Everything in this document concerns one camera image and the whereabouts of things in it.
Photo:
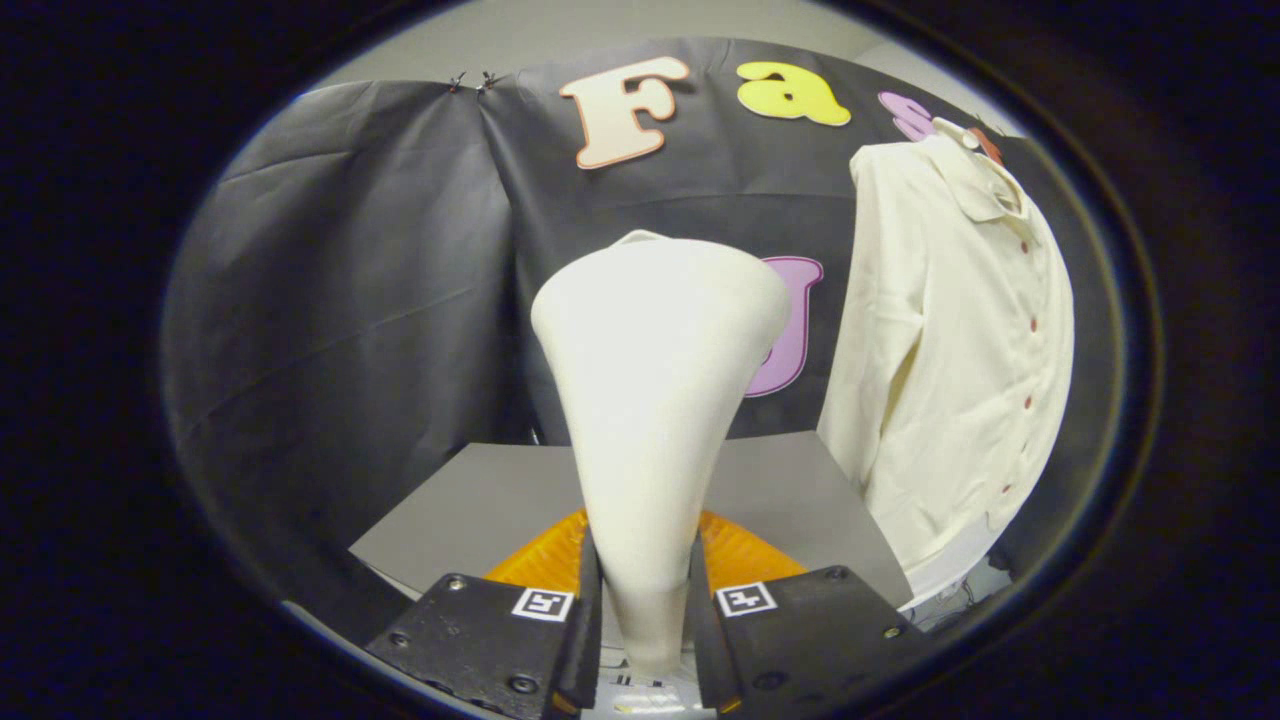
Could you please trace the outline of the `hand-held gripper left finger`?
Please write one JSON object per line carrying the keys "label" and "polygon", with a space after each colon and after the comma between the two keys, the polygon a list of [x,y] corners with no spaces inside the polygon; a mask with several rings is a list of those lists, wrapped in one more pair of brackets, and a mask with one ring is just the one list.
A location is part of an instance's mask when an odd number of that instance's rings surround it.
{"label": "hand-held gripper left finger", "polygon": [[365,650],[508,719],[579,719],[596,703],[602,570],[580,509],[489,577],[440,577]]}

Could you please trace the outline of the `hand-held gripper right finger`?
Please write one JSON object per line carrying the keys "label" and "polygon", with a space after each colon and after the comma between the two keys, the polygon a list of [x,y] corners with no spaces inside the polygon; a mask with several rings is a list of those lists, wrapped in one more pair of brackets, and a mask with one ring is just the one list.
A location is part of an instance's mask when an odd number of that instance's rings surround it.
{"label": "hand-held gripper right finger", "polygon": [[833,716],[925,657],[925,634],[854,570],[808,571],[713,512],[690,580],[698,688],[718,716]]}

